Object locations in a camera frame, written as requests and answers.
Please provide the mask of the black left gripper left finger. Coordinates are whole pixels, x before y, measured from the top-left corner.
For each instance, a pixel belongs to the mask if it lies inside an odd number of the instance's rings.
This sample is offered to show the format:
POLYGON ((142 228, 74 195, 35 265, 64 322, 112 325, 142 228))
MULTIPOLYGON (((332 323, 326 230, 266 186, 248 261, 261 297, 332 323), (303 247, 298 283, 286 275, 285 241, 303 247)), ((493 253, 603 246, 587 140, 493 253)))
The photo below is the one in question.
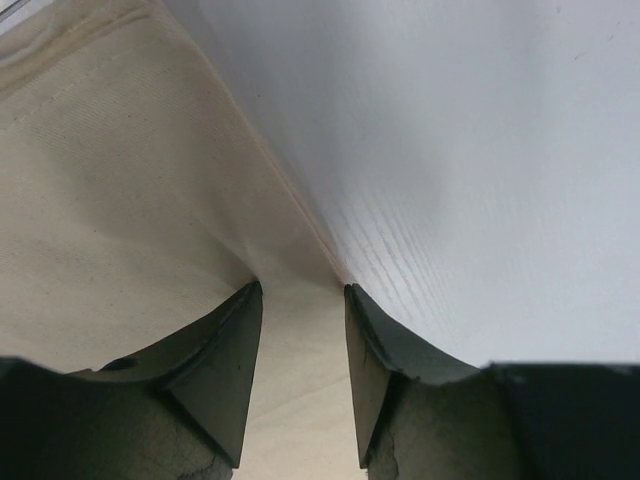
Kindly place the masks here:
POLYGON ((250 283, 99 370, 1 361, 5 479, 228 479, 239 466, 263 313, 250 283))

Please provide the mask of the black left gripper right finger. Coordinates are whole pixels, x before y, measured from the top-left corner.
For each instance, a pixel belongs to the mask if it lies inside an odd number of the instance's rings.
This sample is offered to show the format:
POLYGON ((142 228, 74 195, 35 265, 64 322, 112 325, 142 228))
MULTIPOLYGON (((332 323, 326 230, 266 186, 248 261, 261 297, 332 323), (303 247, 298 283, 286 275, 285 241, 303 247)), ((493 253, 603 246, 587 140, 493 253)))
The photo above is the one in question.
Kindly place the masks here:
POLYGON ((360 466, 371 479, 635 479, 634 364, 466 364, 344 289, 360 466))

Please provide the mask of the beige cloth wrap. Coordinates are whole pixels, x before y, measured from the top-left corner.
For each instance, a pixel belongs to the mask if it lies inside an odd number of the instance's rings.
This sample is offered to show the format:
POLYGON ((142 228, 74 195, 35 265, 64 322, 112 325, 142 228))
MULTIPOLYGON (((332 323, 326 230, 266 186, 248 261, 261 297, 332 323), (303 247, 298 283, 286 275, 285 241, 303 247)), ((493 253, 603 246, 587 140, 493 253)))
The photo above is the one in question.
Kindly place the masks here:
POLYGON ((239 479, 359 479, 347 275, 158 1, 1 24, 1 351, 71 372, 264 292, 239 479))

